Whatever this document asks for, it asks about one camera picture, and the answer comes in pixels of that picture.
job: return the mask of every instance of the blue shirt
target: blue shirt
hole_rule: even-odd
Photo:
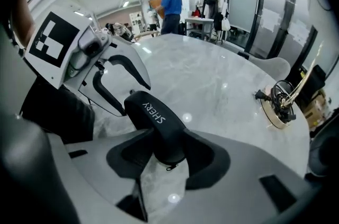
[[[181,0],[161,0],[161,6],[165,8],[165,15],[181,14]]]

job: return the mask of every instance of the marble table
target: marble table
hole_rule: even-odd
[[[248,60],[214,44],[181,35],[161,35],[133,44],[146,65],[151,80],[150,94],[164,102],[187,128],[242,141],[270,153],[303,177],[307,169],[309,131],[307,121],[294,104],[297,119],[283,130],[266,117],[258,89],[275,81]],[[120,65],[114,72],[111,93],[121,102],[131,89],[144,90]],[[115,117],[95,109],[97,137],[121,135],[135,128],[128,117]],[[167,198],[184,195],[187,162],[167,172],[153,156],[141,186],[150,222],[157,222],[173,207]]]

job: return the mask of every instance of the white chair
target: white chair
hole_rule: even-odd
[[[260,59],[249,56],[248,61],[261,68],[276,81],[284,80],[290,73],[290,64],[281,57],[271,59]]]

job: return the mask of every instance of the person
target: person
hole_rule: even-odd
[[[178,34],[181,7],[181,0],[162,0],[161,5],[155,9],[156,12],[162,9],[165,10],[165,19],[163,21],[161,34]]]
[[[147,11],[147,15],[149,17],[149,30],[150,31],[157,31],[157,25],[156,25],[156,21],[154,18],[154,13],[151,9],[148,9]]]

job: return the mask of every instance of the black bag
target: black bag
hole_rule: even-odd
[[[185,35],[185,23],[180,23],[179,24],[178,35]]]
[[[220,12],[215,14],[213,24],[214,24],[214,29],[216,31],[221,31],[222,30],[221,22],[223,21],[223,19],[224,19],[224,16]]]

